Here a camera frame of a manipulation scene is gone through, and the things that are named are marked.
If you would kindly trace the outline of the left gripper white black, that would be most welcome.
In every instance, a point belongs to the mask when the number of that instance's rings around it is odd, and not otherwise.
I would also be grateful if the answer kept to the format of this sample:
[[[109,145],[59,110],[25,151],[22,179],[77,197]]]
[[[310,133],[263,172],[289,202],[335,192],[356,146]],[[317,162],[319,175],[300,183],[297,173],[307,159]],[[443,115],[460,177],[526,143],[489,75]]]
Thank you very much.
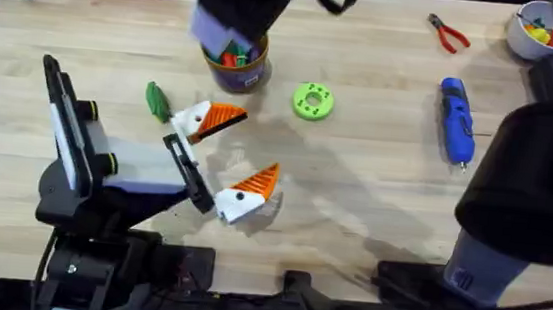
[[[94,101],[75,103],[75,132],[82,139],[88,164],[88,194],[106,191],[126,197],[182,195],[201,212],[214,205],[222,221],[234,224],[262,207],[279,178],[279,163],[217,192],[213,198],[203,180],[192,145],[248,118],[239,106],[202,101],[168,118],[170,133],[162,143],[145,144],[108,136]]]

